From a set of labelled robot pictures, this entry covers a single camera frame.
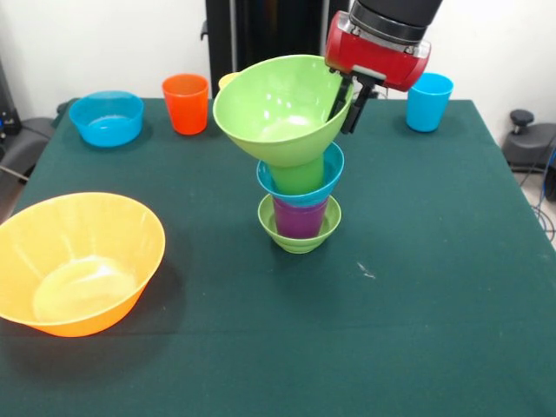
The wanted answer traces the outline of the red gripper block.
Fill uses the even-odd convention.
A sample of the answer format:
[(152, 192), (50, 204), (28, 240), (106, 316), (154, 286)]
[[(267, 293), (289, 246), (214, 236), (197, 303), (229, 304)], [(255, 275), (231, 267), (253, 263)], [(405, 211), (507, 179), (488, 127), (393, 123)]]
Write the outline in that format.
[[(354, 25), (346, 11), (336, 12), (329, 27), (325, 64), (342, 75), (328, 121), (331, 121), (346, 103), (346, 96), (352, 85), (350, 75), (371, 78), (385, 88), (405, 92), (425, 72), (430, 54), (431, 43), (426, 40), (415, 45), (390, 42)], [(373, 84), (364, 84), (350, 105), (341, 127), (342, 134), (354, 133), (367, 100), (373, 97)]]

